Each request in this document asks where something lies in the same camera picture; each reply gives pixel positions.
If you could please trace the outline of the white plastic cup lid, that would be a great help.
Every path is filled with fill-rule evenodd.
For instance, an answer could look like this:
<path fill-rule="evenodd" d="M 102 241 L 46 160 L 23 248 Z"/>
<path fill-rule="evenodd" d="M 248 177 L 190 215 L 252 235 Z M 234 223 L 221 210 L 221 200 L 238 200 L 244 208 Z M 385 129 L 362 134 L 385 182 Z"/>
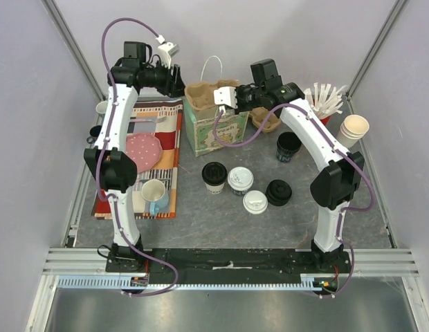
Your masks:
<path fill-rule="evenodd" d="M 234 167 L 228 173 L 228 184 L 237 191 L 248 190 L 253 181 L 253 173 L 246 167 Z"/>

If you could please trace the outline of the black plastic cup lid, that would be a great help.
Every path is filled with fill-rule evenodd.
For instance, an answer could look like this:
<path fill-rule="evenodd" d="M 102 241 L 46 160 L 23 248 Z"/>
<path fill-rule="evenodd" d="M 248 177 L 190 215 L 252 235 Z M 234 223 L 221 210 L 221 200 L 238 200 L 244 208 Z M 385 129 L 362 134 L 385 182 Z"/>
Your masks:
<path fill-rule="evenodd" d="M 206 184 L 216 186 L 225 183 L 228 171 L 226 167 L 219 162 L 209 162 L 203 167 L 201 175 Z"/>

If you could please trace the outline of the brown pulp carrier stack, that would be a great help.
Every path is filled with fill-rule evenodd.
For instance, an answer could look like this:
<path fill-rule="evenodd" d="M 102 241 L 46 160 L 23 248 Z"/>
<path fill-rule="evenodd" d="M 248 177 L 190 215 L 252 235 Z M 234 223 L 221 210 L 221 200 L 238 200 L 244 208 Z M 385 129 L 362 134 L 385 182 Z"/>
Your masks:
<path fill-rule="evenodd" d="M 248 117 L 251 119 L 253 126 L 257 129 L 264 125 L 262 132 L 270 133 L 275 131 L 282 123 L 282 121 L 275 115 L 271 114 L 267 120 L 266 117 L 269 111 L 264 107 L 253 109 Z"/>

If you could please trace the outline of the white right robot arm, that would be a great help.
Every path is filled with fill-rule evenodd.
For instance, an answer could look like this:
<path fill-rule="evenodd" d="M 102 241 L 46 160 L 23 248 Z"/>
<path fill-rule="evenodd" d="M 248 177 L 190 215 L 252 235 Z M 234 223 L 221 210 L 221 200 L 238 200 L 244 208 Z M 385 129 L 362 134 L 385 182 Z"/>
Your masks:
<path fill-rule="evenodd" d="M 318 175 L 310 192 L 318 204 L 318 227 L 310 254 L 311 267 L 326 272 L 335 264 L 333 251 L 342 245 L 345 210 L 359 188 L 365 159 L 340 144 L 314 114 L 294 83 L 283 83 L 273 59 L 251 64 L 253 82 L 236 90 L 237 111 L 264 107 L 286 124 L 311 154 Z"/>

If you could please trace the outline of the brown pulp cup carrier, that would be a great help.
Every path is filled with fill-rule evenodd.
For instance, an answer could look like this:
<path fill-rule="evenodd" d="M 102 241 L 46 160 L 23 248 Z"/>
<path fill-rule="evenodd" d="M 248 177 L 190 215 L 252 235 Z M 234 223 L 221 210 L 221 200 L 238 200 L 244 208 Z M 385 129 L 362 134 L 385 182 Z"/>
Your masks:
<path fill-rule="evenodd" d="M 190 84 L 185 87 L 184 93 L 192 109 L 196 112 L 202 112 L 215 106 L 214 91 L 221 87 L 238 87 L 239 80 L 218 80 L 215 83 L 205 81 Z"/>

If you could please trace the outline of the green patterned paper bag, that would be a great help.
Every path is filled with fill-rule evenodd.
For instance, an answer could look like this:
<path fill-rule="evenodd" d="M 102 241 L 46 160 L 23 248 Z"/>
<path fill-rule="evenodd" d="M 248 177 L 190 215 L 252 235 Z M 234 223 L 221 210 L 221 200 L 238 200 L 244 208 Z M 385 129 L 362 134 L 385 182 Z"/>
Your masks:
<path fill-rule="evenodd" d="M 219 116 L 219 107 L 196 113 L 190 106 L 186 97 L 183 99 L 186 134 L 190 146 L 196 157 L 223 148 L 215 138 L 219 137 L 228 144 L 238 144 L 244 139 L 248 123 L 248 113 L 238 115 L 232 111 L 221 115 L 217 124 L 215 120 Z"/>

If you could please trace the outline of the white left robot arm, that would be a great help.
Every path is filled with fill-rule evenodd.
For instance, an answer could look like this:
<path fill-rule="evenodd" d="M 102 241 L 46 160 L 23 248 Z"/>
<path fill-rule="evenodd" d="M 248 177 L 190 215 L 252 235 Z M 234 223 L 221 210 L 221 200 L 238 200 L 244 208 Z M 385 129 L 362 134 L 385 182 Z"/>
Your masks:
<path fill-rule="evenodd" d="M 179 65 L 172 57 L 179 46 L 165 41 L 157 48 L 155 65 L 147 60 L 149 45 L 126 41 L 124 54 L 114 66 L 107 66 L 109 96 L 102 129 L 92 148 L 84 150 L 84 160 L 93 175 L 100 199 L 108 201 L 113 217 L 113 245 L 126 248 L 121 264 L 137 272 L 145 264 L 140 233 L 134 219 L 132 189 L 137 178 L 136 164 L 125 153 L 131 112 L 143 88 L 156 89 L 169 98 L 183 96 L 185 85 Z"/>

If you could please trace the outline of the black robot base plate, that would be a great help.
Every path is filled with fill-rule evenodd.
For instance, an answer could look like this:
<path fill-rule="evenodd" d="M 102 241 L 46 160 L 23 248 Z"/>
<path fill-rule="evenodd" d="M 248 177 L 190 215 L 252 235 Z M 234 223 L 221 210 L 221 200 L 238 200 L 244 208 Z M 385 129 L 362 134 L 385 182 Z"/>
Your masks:
<path fill-rule="evenodd" d="M 131 249 L 100 254 L 107 259 L 108 273 L 147 273 L 154 282 L 296 282 L 303 274 L 348 273 L 349 253 L 339 247 L 331 254 L 295 249 L 187 249 L 155 248 L 147 253 L 164 261 L 178 273 L 137 255 Z"/>

